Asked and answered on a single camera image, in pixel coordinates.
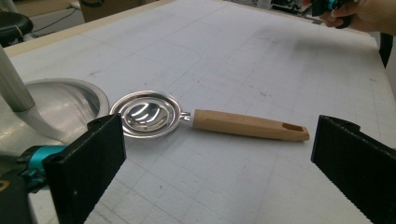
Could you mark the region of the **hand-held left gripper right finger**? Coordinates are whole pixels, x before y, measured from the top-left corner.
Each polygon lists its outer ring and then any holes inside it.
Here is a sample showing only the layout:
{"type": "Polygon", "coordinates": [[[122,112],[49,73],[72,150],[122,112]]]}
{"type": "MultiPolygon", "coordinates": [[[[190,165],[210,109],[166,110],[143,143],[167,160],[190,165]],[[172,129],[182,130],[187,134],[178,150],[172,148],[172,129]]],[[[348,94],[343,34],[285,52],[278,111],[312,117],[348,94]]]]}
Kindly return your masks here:
{"type": "Polygon", "coordinates": [[[396,149],[321,115],[311,161],[374,224],[396,224],[396,149]]]}

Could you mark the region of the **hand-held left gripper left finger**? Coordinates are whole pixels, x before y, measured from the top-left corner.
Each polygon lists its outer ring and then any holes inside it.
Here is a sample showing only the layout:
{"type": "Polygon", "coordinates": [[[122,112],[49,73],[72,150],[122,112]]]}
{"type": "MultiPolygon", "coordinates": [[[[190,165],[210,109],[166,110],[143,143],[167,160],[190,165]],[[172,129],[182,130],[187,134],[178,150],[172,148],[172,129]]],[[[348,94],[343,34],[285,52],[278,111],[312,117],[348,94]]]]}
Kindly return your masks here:
{"type": "Polygon", "coordinates": [[[43,160],[60,224],[83,224],[126,160],[119,115],[95,119],[88,131],[43,160]]]}

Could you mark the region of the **metal stand with round base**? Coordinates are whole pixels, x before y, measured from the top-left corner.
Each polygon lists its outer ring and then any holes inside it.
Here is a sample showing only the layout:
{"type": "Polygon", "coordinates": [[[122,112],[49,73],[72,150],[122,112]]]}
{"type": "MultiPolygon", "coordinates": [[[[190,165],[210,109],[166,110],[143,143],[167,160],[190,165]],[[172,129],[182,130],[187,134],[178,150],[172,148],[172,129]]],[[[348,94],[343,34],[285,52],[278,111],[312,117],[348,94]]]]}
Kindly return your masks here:
{"type": "Polygon", "coordinates": [[[89,82],[45,78],[25,84],[0,47],[0,156],[16,157],[34,145],[68,145],[108,112],[106,95],[89,82]]]}

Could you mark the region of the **metal strainer with wooden handle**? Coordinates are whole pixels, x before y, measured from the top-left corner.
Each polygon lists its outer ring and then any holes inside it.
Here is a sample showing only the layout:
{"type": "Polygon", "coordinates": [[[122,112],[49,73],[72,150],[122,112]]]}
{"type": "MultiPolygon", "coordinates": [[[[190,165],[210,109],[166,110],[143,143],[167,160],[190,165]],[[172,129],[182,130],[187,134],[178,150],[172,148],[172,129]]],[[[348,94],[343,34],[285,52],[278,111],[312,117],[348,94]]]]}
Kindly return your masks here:
{"type": "Polygon", "coordinates": [[[121,97],[111,108],[121,116],[125,135],[158,138],[173,132],[182,120],[195,129],[266,139],[301,142],[310,138],[304,126],[214,110],[185,112],[171,95],[160,91],[137,91],[121,97]]]}

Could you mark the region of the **white grid mat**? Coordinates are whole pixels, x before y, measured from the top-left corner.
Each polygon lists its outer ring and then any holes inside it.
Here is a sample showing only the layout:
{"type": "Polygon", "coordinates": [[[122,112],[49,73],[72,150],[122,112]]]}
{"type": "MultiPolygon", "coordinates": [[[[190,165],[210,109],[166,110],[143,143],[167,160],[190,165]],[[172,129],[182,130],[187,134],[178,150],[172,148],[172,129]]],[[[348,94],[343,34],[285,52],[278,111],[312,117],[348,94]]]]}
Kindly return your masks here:
{"type": "MultiPolygon", "coordinates": [[[[22,79],[71,77],[110,101],[140,90],[188,111],[277,119],[328,115],[396,147],[396,102],[376,41],[223,0],[161,0],[9,47],[22,79]]],[[[89,224],[371,224],[310,160],[310,142],[182,124],[127,140],[89,224]]]]}

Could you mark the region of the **black round stool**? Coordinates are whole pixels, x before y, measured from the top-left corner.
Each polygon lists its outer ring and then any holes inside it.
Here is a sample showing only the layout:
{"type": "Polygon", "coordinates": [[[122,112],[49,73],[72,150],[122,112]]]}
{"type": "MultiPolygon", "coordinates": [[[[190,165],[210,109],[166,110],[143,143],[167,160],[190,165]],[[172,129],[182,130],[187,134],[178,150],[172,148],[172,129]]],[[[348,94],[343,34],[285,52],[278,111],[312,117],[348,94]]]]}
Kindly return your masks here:
{"type": "Polygon", "coordinates": [[[0,11],[0,45],[10,46],[15,40],[23,38],[33,31],[34,24],[25,15],[16,12],[0,11]]]}

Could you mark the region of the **brown cardboard box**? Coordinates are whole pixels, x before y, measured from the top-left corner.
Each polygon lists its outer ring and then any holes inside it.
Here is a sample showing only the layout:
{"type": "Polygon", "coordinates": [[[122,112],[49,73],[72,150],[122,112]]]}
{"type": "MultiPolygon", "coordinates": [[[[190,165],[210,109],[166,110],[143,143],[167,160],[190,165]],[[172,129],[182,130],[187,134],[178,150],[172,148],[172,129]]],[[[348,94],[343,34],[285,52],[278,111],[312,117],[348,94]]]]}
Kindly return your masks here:
{"type": "Polygon", "coordinates": [[[85,22],[102,19],[158,0],[78,0],[85,22]]]}

